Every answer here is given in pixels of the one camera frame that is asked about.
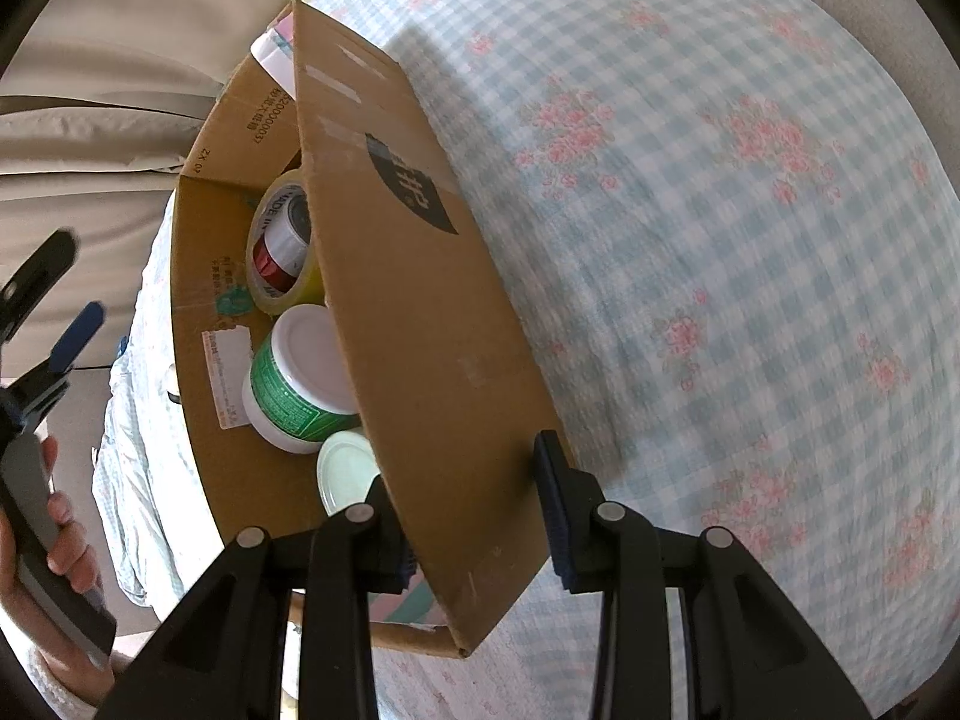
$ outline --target white sleeve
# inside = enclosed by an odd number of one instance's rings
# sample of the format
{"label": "white sleeve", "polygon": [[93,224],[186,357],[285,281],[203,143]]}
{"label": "white sleeve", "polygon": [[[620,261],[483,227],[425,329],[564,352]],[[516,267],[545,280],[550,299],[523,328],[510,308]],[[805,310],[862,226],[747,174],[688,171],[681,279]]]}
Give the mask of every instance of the white sleeve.
{"label": "white sleeve", "polygon": [[50,673],[40,652],[37,651],[34,644],[16,627],[13,620],[7,616],[0,608],[0,634],[2,634],[20,661],[23,670],[34,684],[37,692],[49,704],[51,709],[56,712],[56,716],[61,720],[92,720],[96,714],[96,709],[91,707],[85,701],[81,701],[73,693],[67,690]]}
{"label": "white sleeve", "polygon": [[32,649],[27,655],[23,667],[37,692],[50,704],[50,709],[56,712],[57,717],[61,720],[93,720],[93,715],[97,712],[95,707],[81,701],[61,685],[50,673],[47,661],[36,649]]}

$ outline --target green label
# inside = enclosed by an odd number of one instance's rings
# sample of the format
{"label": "green label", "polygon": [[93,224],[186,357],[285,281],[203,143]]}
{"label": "green label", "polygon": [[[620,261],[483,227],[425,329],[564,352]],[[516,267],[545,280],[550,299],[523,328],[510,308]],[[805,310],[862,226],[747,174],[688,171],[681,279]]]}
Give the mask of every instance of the green label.
{"label": "green label", "polygon": [[288,436],[305,442],[321,442],[354,421],[350,415],[317,408],[287,384],[274,360],[270,336],[253,358],[250,383],[257,405],[270,422]]}

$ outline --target blue gingham fabric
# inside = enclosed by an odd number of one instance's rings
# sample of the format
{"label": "blue gingham fabric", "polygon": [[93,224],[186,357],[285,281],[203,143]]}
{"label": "blue gingham fabric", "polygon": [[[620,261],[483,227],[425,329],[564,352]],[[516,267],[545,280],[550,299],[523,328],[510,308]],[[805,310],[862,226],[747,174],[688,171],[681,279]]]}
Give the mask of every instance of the blue gingham fabric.
{"label": "blue gingham fabric", "polygon": [[120,589],[141,607],[171,610],[184,595],[184,586],[152,499],[146,447],[131,392],[130,366],[139,359],[121,355],[110,370],[104,437],[94,455],[93,496]]}
{"label": "blue gingham fabric", "polygon": [[[918,688],[960,634],[960,217],[882,67],[809,0],[306,1],[410,77],[608,497],[732,528],[874,712]],[[586,717],[597,625],[546,566],[466,662],[377,653],[384,713]]]}

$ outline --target tape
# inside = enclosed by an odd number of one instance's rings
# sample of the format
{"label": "tape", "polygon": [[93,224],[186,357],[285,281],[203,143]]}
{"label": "tape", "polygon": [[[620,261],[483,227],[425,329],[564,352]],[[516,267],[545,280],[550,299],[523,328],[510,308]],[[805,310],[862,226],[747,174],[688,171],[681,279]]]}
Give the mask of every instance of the tape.
{"label": "tape", "polygon": [[246,262],[247,286],[264,314],[277,317],[301,303],[323,303],[299,170],[285,172],[263,194],[247,236]]}

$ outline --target white plastic lid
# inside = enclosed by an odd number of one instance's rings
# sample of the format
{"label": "white plastic lid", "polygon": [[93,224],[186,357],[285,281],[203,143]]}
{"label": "white plastic lid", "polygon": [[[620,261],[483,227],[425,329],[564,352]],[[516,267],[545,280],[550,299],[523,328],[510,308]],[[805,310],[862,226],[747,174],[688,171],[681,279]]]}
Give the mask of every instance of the white plastic lid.
{"label": "white plastic lid", "polygon": [[179,397],[179,381],[176,379],[176,365],[171,362],[167,372],[163,375],[163,386],[168,394]]}
{"label": "white plastic lid", "polygon": [[293,452],[295,455],[310,455],[320,449],[320,442],[305,442],[296,436],[290,436],[283,432],[270,418],[263,413],[260,404],[253,397],[253,388],[250,384],[250,374],[243,377],[243,386],[240,389],[240,400],[243,403],[244,410],[247,412],[247,418],[250,420],[253,429],[256,430],[264,439],[270,442],[277,449],[284,452]]}
{"label": "white plastic lid", "polygon": [[359,411],[328,308],[305,303],[287,309],[270,337],[280,375],[296,394],[325,412]]}
{"label": "white plastic lid", "polygon": [[334,433],[320,447],[317,487],[326,513],[363,503],[371,482],[380,474],[373,447],[360,428]]}

